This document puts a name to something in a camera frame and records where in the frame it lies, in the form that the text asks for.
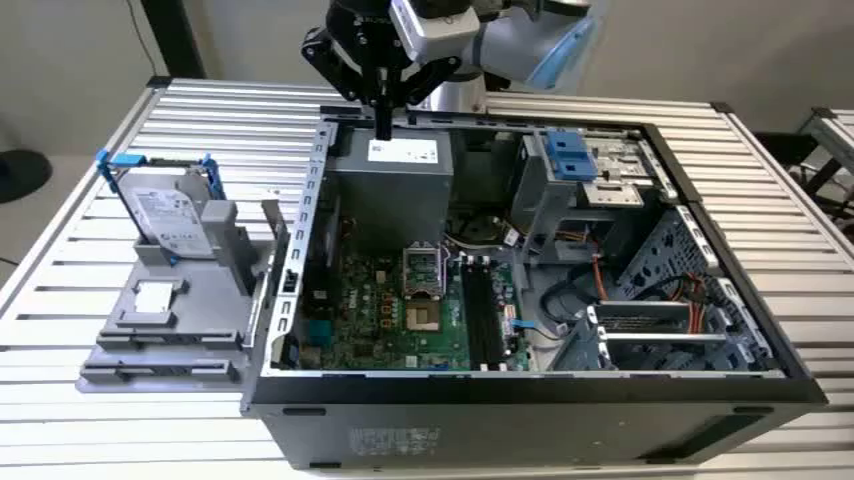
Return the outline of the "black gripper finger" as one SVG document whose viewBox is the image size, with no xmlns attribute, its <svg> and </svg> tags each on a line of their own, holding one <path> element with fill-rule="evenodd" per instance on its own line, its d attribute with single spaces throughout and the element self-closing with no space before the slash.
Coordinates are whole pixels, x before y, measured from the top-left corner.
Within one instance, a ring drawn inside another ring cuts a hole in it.
<svg viewBox="0 0 854 480">
<path fill-rule="evenodd" d="M 359 101 L 374 110 L 375 139 L 386 139 L 386 95 L 382 70 L 369 52 L 365 36 L 357 40 L 355 70 L 335 50 L 335 41 L 326 28 L 313 28 L 305 37 L 303 58 L 321 73 L 346 100 Z"/>
<path fill-rule="evenodd" d="M 461 68 L 458 56 L 439 58 L 427 62 L 406 79 L 402 70 L 391 69 L 385 81 L 385 139 L 393 138 L 394 111 L 406 105 L 421 103 L 438 86 Z"/>
</svg>

